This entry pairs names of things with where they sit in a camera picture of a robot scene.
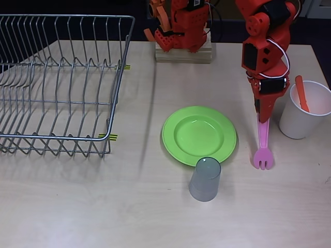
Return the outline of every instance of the green plate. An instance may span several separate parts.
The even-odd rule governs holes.
[[[230,120],[202,106],[186,107],[173,113],[163,125],[162,139],[175,159],[190,166],[195,166],[203,157],[223,162],[237,142]]]

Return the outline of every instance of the white paper cup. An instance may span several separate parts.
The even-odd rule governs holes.
[[[314,81],[304,81],[304,88],[310,113],[301,108],[294,84],[279,123],[282,133],[294,139],[309,136],[317,125],[331,114],[331,91],[327,87]]]

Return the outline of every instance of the red robot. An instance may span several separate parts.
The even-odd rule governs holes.
[[[172,0],[171,23],[163,8],[165,0],[150,0],[149,10],[159,20],[152,35],[145,34],[168,52],[172,48],[196,52],[206,41],[205,24],[210,11],[209,0]],[[285,0],[235,0],[246,21],[250,37],[243,42],[242,67],[247,70],[255,109],[260,122],[266,122],[277,98],[283,96],[290,85],[290,61],[286,50],[290,44],[290,25],[299,9]],[[281,60],[285,56],[287,64]]]

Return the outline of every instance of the orange spoon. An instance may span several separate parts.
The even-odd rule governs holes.
[[[296,84],[296,88],[298,90],[301,108],[304,111],[309,112],[309,108],[308,108],[307,101],[306,101],[304,82],[302,80],[302,76],[297,76],[295,78],[295,84]]]

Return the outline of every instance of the dish rack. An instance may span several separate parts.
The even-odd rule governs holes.
[[[0,15],[0,151],[110,153],[134,17]]]

